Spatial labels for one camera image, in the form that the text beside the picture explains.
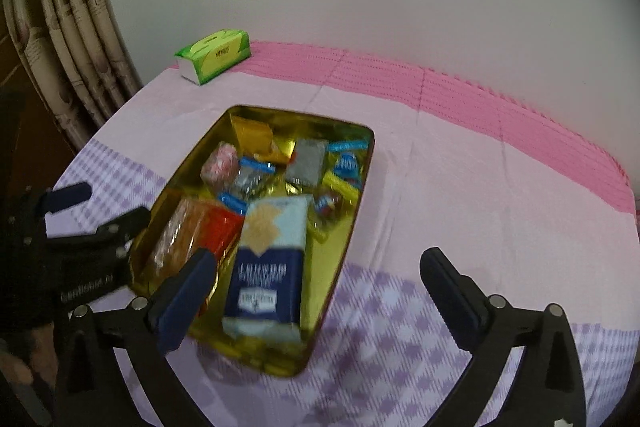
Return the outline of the grey sesame cake block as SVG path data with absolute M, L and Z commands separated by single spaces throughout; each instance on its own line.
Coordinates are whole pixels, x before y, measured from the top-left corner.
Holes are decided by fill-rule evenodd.
M 285 169 L 285 181 L 298 187 L 317 186 L 326 160 L 327 147 L 328 142 L 324 140 L 298 140 Z

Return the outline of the blue soda cracker pack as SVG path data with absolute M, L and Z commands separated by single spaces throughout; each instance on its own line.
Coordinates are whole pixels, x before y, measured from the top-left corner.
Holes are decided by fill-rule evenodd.
M 232 338 L 300 343 L 310 197 L 255 200 L 244 219 L 222 328 Z

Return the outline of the light blue candy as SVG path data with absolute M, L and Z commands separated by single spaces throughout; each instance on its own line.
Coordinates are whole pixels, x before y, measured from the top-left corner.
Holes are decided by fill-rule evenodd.
M 367 159 L 370 141 L 365 139 L 331 142 L 326 151 L 330 171 L 337 178 L 361 188 L 364 161 Z

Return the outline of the blue dark candy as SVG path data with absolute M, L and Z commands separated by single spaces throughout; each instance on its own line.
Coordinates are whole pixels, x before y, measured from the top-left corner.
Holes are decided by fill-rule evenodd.
M 276 166 L 247 157 L 240 159 L 240 168 L 231 184 L 217 195 L 218 202 L 237 215 L 244 216 L 248 205 L 276 174 Z

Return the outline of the yellow candy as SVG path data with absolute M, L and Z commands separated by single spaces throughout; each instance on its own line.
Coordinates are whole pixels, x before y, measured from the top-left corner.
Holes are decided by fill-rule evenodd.
M 308 230 L 312 237 L 319 243 L 326 242 L 338 222 L 355 211 L 360 195 L 357 184 L 333 171 L 326 172 L 309 206 Z

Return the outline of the brown cracker pack in tin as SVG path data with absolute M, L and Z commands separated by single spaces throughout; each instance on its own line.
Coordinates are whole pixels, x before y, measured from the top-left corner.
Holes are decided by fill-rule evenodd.
M 208 210 L 209 203 L 204 199 L 180 199 L 143 270 L 143 278 L 150 291 L 156 291 L 164 280 L 176 275 L 189 260 Z

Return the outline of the pink brown cake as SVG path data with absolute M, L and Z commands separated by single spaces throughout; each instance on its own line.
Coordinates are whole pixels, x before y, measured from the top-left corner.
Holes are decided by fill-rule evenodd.
M 231 185 L 240 170 L 240 158 L 236 147 L 220 142 L 204 162 L 200 177 L 210 191 L 224 191 Z

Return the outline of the pink purple checked tablecloth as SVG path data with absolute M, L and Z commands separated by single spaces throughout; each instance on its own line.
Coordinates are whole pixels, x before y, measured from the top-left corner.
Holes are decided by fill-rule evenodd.
M 352 243 L 306 369 L 271 378 L 183 341 L 170 364 L 218 426 L 421 426 L 468 363 L 419 277 L 439 247 L 487 294 L 561 305 L 584 375 L 587 421 L 605 422 L 639 342 L 639 239 L 628 176 L 605 150 L 476 84 L 372 55 L 257 43 L 205 86 L 165 70 L 109 120 L 61 184 L 85 205 L 50 234 L 91 231 L 150 205 L 235 105 L 365 124 L 375 146 Z

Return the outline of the maroon gold toffee tin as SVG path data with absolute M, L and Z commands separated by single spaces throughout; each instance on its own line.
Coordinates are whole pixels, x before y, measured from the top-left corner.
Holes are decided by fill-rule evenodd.
M 368 169 L 374 147 L 374 134 L 371 129 L 362 124 L 326 118 L 316 115 L 295 113 L 290 110 L 242 106 L 228 108 L 213 124 L 206 135 L 195 145 L 191 153 L 186 156 L 176 173 L 158 196 L 152 211 L 149 226 L 138 236 L 131 246 L 130 265 L 132 270 L 132 289 L 139 295 L 149 296 L 150 291 L 143 278 L 143 270 L 152 250 L 160 238 L 163 228 L 176 210 L 180 199 L 191 197 L 204 199 L 213 206 L 224 207 L 218 202 L 217 195 L 221 192 L 210 191 L 200 177 L 201 168 L 210 153 L 220 142 L 228 142 L 236 147 L 239 158 L 247 157 L 242 153 L 231 126 L 232 115 L 253 119 L 269 124 L 274 134 L 274 141 L 280 149 L 291 159 L 295 143 L 300 139 L 324 140 L 337 142 L 346 140 L 365 139 L 370 141 L 367 159 L 364 161 L 363 180 L 360 191 L 366 184 Z M 318 192 L 322 176 L 330 171 L 329 155 L 322 170 L 320 181 L 315 187 L 298 187 L 285 181 L 286 165 L 277 165 L 276 174 L 267 183 L 252 202 L 266 197 L 283 197 L 294 195 L 308 195 L 310 203 Z M 240 243 L 240 236 L 236 240 L 229 254 L 217 263 L 217 274 L 213 290 L 206 300 L 204 314 L 196 319 L 190 334 L 207 346 L 212 347 L 228 358 L 254 367 L 262 373 L 279 377 L 292 377 L 299 374 L 306 366 L 317 334 L 324 320 L 330 300 L 337 283 L 338 274 L 342 269 L 352 229 L 358 213 L 355 211 L 345 217 L 330 233 L 324 243 L 316 241 L 308 230 L 307 247 L 304 263 L 304 280 L 302 290 L 302 309 L 300 309 L 300 343 L 267 343 L 267 341 L 253 338 L 232 338 L 222 328 L 222 316 L 228 293 L 231 271 L 236 251 Z

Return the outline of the orange yellow snack packet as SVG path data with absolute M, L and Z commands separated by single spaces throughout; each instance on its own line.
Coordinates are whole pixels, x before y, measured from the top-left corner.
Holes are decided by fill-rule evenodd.
M 290 158 L 274 141 L 274 134 L 265 122 L 232 115 L 231 126 L 242 153 L 261 162 L 286 165 Z

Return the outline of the green tissue pack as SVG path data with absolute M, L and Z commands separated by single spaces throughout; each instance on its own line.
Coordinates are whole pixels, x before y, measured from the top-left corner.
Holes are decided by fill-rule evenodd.
M 203 86 L 252 56 L 250 36 L 244 30 L 221 29 L 175 53 L 183 78 Z

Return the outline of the orange snack pack in tin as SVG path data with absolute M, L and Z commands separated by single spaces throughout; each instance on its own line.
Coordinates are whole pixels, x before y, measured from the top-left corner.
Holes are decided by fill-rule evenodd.
M 239 238 L 244 218 L 220 206 L 206 211 L 196 247 L 207 249 L 218 263 L 224 260 Z

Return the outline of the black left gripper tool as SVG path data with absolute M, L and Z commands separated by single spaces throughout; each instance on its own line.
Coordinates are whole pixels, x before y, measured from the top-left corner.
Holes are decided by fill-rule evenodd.
M 26 360 L 32 332 L 131 282 L 127 244 L 149 224 L 143 206 L 92 233 L 47 236 L 46 216 L 91 198 L 80 182 L 1 199 L 1 339 Z

